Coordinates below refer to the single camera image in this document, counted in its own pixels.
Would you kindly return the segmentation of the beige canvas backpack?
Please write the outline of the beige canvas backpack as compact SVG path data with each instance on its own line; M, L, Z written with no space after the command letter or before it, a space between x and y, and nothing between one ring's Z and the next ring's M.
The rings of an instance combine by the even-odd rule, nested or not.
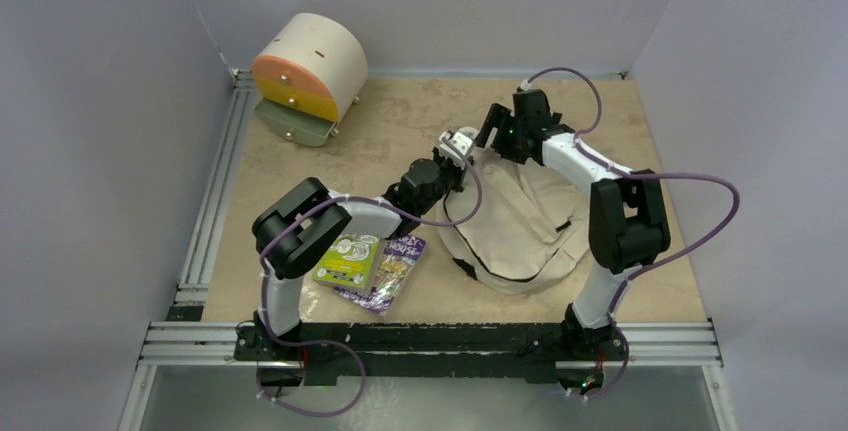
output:
M437 231L468 276L507 295L548 288L586 255L589 198L568 179L534 161L521 165L476 149L479 182L435 208Z

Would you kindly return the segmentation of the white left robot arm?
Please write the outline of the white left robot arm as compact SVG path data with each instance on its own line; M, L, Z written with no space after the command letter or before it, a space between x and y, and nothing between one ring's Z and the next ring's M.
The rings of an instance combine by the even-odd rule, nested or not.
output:
M476 185L472 210L447 221L426 219L437 202L464 190L467 175ZM316 177L304 179L251 226L262 266L255 317L256 324L264 327L260 348L275 360L295 353L304 277L339 236L353 233L394 240L421 225L454 227L469 221L481 205L482 180L472 158L464 158L460 164L437 156L418 159L399 182L375 198L335 192Z

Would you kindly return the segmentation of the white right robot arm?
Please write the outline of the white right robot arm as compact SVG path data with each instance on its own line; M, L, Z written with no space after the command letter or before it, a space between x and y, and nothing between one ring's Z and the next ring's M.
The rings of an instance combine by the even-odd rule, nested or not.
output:
M586 145L579 131L552 112L539 89L518 90L513 104L493 104L477 146L517 164L533 160L568 179L589 199L588 244L593 268L567 308L561 343L584 358L612 325L627 282L665 252L671 241L661 185L651 170L633 171Z

